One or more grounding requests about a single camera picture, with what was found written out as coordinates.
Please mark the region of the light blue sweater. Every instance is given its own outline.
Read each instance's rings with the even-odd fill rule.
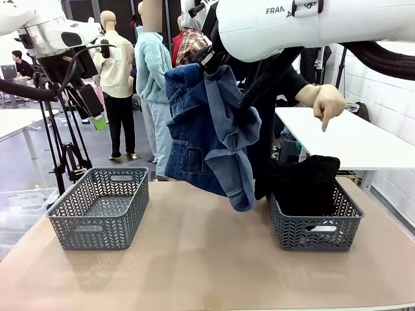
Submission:
[[[137,27],[137,33],[137,94],[149,102],[167,103],[164,73],[172,65],[163,37],[156,32],[143,32],[143,27]]]

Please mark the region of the camera tripod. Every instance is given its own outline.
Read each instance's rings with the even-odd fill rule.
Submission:
[[[39,89],[45,89],[46,84],[48,84],[49,89],[59,88],[58,84],[54,84],[48,81],[46,75],[39,71],[35,72],[33,76],[33,81],[35,87]],[[39,101],[41,114],[43,116],[43,121],[45,124],[47,140],[49,142],[49,147],[51,149],[51,155],[53,160],[53,169],[51,173],[55,174],[56,176],[59,193],[61,195],[65,192],[65,173],[67,173],[69,180],[72,183],[75,183],[84,175],[85,171],[92,167],[91,160],[89,159],[88,151],[86,150],[85,142],[82,138],[82,134],[80,132],[80,128],[74,113],[74,108],[76,105],[79,105],[79,100],[81,98],[79,98],[77,92],[70,87],[65,88],[64,93],[68,98],[68,106],[66,106],[65,104],[63,93],[60,93],[58,95],[58,98],[65,115],[67,126],[69,128],[69,133],[71,135],[72,140],[71,142],[62,141],[58,125],[56,123],[56,119],[52,111],[51,102],[41,100]],[[45,111],[49,112],[49,124],[51,131],[49,131],[49,124],[47,122]],[[71,124],[71,119],[75,123],[75,128],[78,134],[79,141],[82,145],[82,149],[84,150],[85,157],[82,156],[81,150],[79,148],[77,137]]]

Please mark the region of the red garment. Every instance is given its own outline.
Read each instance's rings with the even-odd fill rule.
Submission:
[[[173,38],[173,68],[176,67],[177,54],[179,53],[180,45],[183,40],[183,32],[179,33]]]

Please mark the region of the basket handle cutout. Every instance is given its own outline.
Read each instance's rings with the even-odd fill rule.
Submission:
[[[317,225],[305,228],[308,232],[335,232],[337,227],[335,225]]]
[[[110,177],[112,181],[132,181],[131,175],[113,175]]]
[[[100,225],[78,225],[75,227],[75,232],[79,232],[79,233],[83,233],[83,232],[98,233],[102,231],[104,231],[104,229]]]

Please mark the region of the white table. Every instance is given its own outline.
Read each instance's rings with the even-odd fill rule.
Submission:
[[[340,159],[340,170],[363,171],[368,193],[377,170],[415,169],[415,146],[345,111],[329,122],[327,131],[311,108],[276,108],[278,117],[302,145],[300,160],[311,156]]]
[[[53,114],[56,115],[59,111],[53,110]],[[49,117],[49,112],[45,112],[46,117]],[[42,167],[39,163],[39,157],[36,153],[36,149],[33,145],[32,138],[30,137],[30,131],[37,131],[37,128],[31,126],[32,123],[42,120],[42,112],[40,109],[2,109],[0,110],[0,142],[5,141],[19,133],[23,133],[27,143],[27,148],[30,152],[33,165],[39,175],[41,187],[46,188],[48,186]]]

